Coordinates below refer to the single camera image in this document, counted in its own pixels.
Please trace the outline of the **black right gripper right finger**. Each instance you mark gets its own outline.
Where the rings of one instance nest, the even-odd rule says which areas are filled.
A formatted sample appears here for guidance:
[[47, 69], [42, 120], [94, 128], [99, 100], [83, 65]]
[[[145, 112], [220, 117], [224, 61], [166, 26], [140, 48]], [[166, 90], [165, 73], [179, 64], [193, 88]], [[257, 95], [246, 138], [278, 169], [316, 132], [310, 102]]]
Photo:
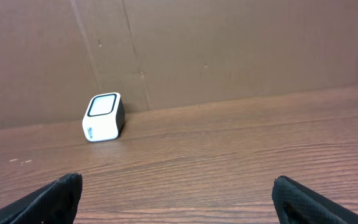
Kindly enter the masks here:
[[272, 200], [280, 224], [358, 223], [358, 214], [284, 175], [274, 181]]

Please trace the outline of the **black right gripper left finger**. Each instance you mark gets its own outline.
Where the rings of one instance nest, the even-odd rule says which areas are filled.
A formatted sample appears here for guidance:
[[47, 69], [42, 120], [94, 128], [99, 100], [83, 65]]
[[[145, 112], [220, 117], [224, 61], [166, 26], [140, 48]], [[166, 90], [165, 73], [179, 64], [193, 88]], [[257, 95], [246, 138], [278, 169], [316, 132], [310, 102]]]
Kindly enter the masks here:
[[72, 224], [83, 188], [82, 175], [64, 175], [0, 209], [0, 224]]

